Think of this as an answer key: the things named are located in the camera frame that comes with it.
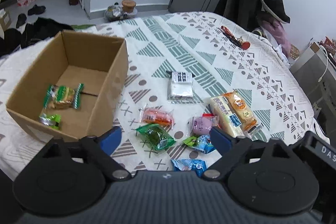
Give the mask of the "white bread packet blue label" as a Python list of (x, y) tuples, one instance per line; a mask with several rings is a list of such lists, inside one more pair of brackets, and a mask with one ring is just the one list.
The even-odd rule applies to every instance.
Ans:
[(243, 131), (242, 123), (223, 94), (210, 98), (210, 109), (214, 115), (219, 117), (220, 128), (234, 138), (238, 136), (252, 138), (263, 127), (262, 123), (256, 118), (257, 125), (253, 126), (248, 131)]

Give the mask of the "green-wrapped biscuit packet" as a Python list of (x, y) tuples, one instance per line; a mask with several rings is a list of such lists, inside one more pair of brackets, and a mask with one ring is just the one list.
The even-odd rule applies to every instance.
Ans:
[(80, 83), (76, 89), (67, 86), (50, 85), (43, 101), (44, 109), (78, 109), (80, 107), (80, 95), (84, 84)]

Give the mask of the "purple round snack packet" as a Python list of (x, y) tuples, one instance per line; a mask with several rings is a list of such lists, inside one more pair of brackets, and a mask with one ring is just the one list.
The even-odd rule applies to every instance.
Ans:
[(214, 116), (211, 118), (206, 117), (193, 117), (189, 120), (189, 129), (191, 136), (209, 135), (212, 127), (217, 126), (219, 117)]

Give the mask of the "small green blue snack packet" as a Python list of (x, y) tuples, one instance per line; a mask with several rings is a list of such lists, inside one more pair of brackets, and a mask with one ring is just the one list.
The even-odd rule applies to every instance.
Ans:
[(194, 147), (195, 145), (197, 145), (197, 137), (196, 136), (191, 136), (186, 138), (183, 143), (189, 147)]

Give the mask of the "red chocolate snack packet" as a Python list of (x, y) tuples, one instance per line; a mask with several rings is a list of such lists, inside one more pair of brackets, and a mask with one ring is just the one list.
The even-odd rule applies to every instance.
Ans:
[(203, 113), (202, 114), (202, 117), (206, 117), (206, 118), (211, 118), (211, 117), (214, 117), (215, 115), (214, 114), (211, 114), (211, 113)]

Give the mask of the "orange cracker packet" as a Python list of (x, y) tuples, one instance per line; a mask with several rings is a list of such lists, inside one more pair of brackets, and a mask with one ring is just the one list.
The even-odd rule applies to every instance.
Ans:
[(257, 125), (257, 119), (254, 113), (237, 91), (224, 93), (223, 95), (232, 110), (238, 116), (243, 131), (248, 131)]

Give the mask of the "orange pink snack packet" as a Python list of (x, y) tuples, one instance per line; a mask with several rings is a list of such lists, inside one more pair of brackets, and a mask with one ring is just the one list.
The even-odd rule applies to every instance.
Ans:
[(143, 123), (158, 124), (160, 126), (173, 126), (172, 111), (165, 111), (155, 107), (145, 107), (140, 111), (140, 120)]

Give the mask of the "small green candy packet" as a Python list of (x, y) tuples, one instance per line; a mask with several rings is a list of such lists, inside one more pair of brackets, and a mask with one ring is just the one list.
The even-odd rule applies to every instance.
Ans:
[(56, 130), (60, 129), (61, 119), (62, 119), (62, 117), (59, 114), (42, 113), (39, 116), (39, 121), (42, 124), (44, 124), (44, 125), (46, 125), (50, 128), (56, 129)]

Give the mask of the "brown cardboard box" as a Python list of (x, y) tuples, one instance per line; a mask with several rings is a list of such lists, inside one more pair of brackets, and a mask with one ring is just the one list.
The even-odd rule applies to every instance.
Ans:
[[(101, 136), (113, 127), (128, 68), (125, 39), (59, 32), (15, 87), (6, 104), (7, 112), (31, 136), (43, 132), (65, 141)], [(38, 121), (51, 84), (73, 89), (84, 85), (79, 109), (50, 110), (61, 116), (59, 130)]]

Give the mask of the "silver black-label snack packet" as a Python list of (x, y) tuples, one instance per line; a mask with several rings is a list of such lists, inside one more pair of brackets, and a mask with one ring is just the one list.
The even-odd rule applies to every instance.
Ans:
[(188, 102), (194, 99), (193, 74), (166, 71), (169, 75), (167, 99), (171, 102)]

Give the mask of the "patterned white green bedspread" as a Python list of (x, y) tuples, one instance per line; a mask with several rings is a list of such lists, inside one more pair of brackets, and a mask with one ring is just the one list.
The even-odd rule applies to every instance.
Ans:
[[(250, 48), (232, 44), (221, 26), (250, 42)], [(309, 99), (271, 44), (224, 17), (181, 12), (97, 25), (85, 33), (126, 40), (129, 70), (113, 120), (122, 129), (122, 141), (112, 158), (130, 173), (170, 170), (171, 159), (198, 158), (213, 164), (217, 151), (203, 154), (184, 145), (188, 123), (209, 112), (208, 99), (235, 90), (262, 123), (255, 139), (279, 138), (291, 144), (308, 130), (323, 136)], [(167, 99), (166, 71), (193, 74), (193, 100)], [(154, 151), (137, 136), (139, 112), (145, 106), (173, 112), (169, 134), (175, 144), (165, 151)]]

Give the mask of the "brown round basket lid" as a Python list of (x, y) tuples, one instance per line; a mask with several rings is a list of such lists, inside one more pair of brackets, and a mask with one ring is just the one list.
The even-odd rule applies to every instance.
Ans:
[(128, 13), (128, 14), (132, 13), (136, 6), (135, 1), (133, 0), (122, 0), (121, 4), (122, 4), (123, 12)]

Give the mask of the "black clothes pile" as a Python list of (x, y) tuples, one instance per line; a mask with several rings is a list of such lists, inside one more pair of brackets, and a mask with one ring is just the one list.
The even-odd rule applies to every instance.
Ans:
[(67, 24), (41, 17), (38, 17), (33, 24), (27, 23), (23, 33), (15, 28), (8, 28), (4, 31), (4, 38), (1, 38), (1, 56), (11, 54), (18, 47), (24, 49), (37, 42), (53, 38), (64, 30), (73, 31), (74, 29)]

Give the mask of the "black shoe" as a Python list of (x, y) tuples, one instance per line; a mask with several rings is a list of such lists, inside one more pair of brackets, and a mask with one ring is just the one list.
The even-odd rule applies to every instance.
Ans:
[(32, 15), (40, 15), (43, 14), (46, 11), (46, 7), (45, 6), (38, 6), (38, 5), (34, 5), (32, 8), (30, 8), (27, 12), (28, 16), (32, 16)]

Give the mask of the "red keychain with keys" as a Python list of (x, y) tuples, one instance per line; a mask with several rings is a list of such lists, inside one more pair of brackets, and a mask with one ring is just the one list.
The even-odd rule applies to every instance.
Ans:
[(243, 40), (243, 38), (236, 37), (226, 26), (221, 26), (220, 30), (224, 36), (227, 37), (228, 40), (235, 46), (242, 50), (248, 50), (250, 48), (250, 42)]

